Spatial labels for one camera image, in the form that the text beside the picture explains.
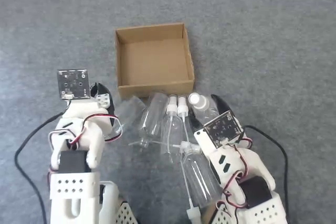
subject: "gray carpet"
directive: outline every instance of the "gray carpet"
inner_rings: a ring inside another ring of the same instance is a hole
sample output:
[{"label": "gray carpet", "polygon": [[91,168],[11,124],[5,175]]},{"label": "gray carpet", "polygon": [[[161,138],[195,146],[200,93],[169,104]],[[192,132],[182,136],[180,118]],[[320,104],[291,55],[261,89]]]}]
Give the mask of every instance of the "gray carpet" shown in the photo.
[{"label": "gray carpet", "polygon": [[[291,223],[336,223],[336,0],[0,0],[0,222],[41,223],[33,190],[13,155],[37,125],[65,108],[56,70],[88,68],[117,98],[114,29],[186,23],[197,91],[217,93],[243,124],[276,138],[290,158]],[[20,157],[50,203],[46,173],[51,124]],[[283,158],[251,133],[283,197]],[[187,223],[179,168],[158,150],[106,146],[102,179],[112,180],[141,223]]]}]

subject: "perforated bracket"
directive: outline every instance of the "perforated bracket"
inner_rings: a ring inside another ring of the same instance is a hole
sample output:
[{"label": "perforated bracket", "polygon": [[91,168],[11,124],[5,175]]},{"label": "perforated bracket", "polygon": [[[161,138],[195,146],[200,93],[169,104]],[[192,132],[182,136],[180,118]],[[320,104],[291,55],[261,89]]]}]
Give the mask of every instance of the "perforated bracket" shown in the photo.
[{"label": "perforated bracket", "polygon": [[138,224],[131,207],[127,202],[121,204],[115,220],[116,224]]},{"label": "perforated bracket", "polygon": [[271,194],[272,199],[253,208],[240,210],[238,216],[244,219],[244,223],[287,224],[280,196],[275,192]]},{"label": "perforated bracket", "polygon": [[213,218],[211,224],[232,224],[232,217],[229,215],[225,204],[220,205],[217,214]]},{"label": "perforated bracket", "polygon": [[97,95],[97,101],[98,101],[98,106],[101,108],[109,108],[111,103],[110,103],[110,95],[109,94],[99,94]]},{"label": "perforated bracket", "polygon": [[99,196],[99,173],[56,173],[50,178],[50,199]]}]

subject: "spray nozzle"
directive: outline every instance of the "spray nozzle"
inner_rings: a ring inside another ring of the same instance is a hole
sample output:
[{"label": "spray nozzle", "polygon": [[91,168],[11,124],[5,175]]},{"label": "spray nozzle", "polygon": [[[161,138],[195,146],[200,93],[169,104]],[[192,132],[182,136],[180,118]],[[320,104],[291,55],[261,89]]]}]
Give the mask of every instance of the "spray nozzle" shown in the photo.
[{"label": "spray nozzle", "polygon": [[177,96],[171,95],[167,105],[167,114],[175,112],[177,113]]},{"label": "spray nozzle", "polygon": [[188,116],[188,106],[187,106],[187,100],[184,95],[181,95],[178,97],[178,108],[177,113],[179,117],[185,118]]}]

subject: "black cable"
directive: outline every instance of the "black cable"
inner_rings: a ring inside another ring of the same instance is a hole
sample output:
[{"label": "black cable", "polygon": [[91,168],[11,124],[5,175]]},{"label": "black cable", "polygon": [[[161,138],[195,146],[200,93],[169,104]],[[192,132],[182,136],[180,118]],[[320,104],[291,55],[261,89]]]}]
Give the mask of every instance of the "black cable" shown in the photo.
[{"label": "black cable", "polygon": [[47,121],[45,121],[43,124],[41,124],[39,127],[37,127],[36,129],[34,129],[27,137],[26,139],[23,141],[23,143],[21,144],[21,146],[19,147],[19,149],[17,149],[17,151],[15,152],[15,155],[14,155],[14,163],[15,163],[15,166],[16,168],[19,170],[19,172],[22,174],[22,176],[29,182],[29,184],[32,186],[35,194],[37,195],[38,197],[38,201],[40,203],[40,206],[41,206],[41,211],[42,211],[42,218],[43,218],[43,223],[44,224],[47,224],[47,214],[46,214],[46,208],[44,206],[44,203],[43,203],[43,199],[42,199],[42,196],[40,194],[40,192],[38,191],[36,185],[34,184],[34,182],[32,181],[31,178],[29,178],[29,176],[24,172],[24,170],[22,169],[22,167],[20,166],[19,162],[18,162],[18,157],[19,157],[19,154],[20,152],[23,150],[23,148],[27,145],[27,143],[29,142],[29,140],[40,130],[42,129],[44,126],[46,126],[48,123],[51,123],[53,122],[54,120],[56,120],[58,117],[60,117],[61,115],[63,115],[67,109],[69,108],[71,104],[71,100],[67,106],[67,108],[58,113],[57,115],[54,115],[52,116],[51,118],[49,118]]},{"label": "black cable", "polygon": [[287,153],[285,151],[285,149],[281,146],[281,144],[279,144],[274,138],[270,137],[269,135],[267,135],[265,132],[263,132],[262,130],[254,127],[253,125],[244,125],[243,126],[243,132],[240,135],[240,138],[243,138],[244,133],[245,133],[245,129],[252,129],[256,132],[258,132],[259,134],[263,135],[265,138],[269,139],[272,143],[274,143],[277,147],[279,147],[279,149],[281,150],[284,158],[285,158],[285,173],[284,173],[284,181],[283,181],[283,190],[285,192],[285,209],[286,209],[286,214],[287,214],[287,220],[289,220],[289,200],[288,200],[288,156]]}]

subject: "open cardboard box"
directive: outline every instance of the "open cardboard box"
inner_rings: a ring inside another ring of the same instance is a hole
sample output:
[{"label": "open cardboard box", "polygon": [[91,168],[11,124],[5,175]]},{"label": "open cardboard box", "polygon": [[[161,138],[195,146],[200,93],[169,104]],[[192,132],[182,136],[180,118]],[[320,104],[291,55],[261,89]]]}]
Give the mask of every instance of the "open cardboard box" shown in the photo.
[{"label": "open cardboard box", "polygon": [[183,23],[117,29],[115,43],[121,98],[192,92],[194,66]]}]

